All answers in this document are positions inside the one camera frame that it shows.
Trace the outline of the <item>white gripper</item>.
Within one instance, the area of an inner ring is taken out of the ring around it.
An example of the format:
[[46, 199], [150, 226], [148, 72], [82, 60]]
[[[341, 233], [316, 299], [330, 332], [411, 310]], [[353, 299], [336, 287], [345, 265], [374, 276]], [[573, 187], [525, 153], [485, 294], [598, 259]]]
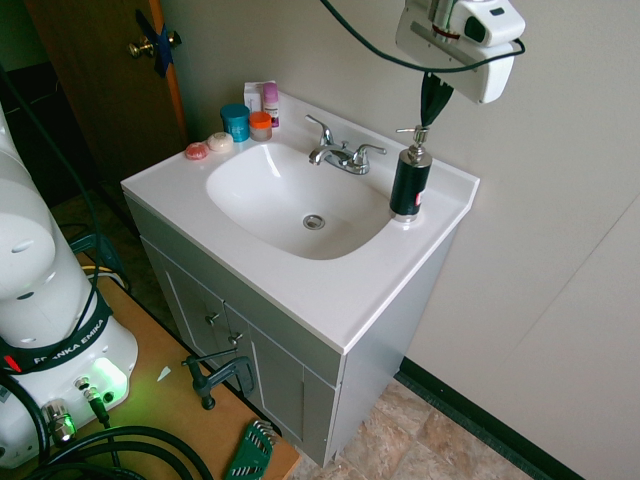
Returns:
[[454, 89], [475, 103], [498, 99], [511, 73], [515, 40], [516, 9], [508, 1], [407, 1], [396, 45], [439, 77], [423, 75], [421, 125], [436, 120]]

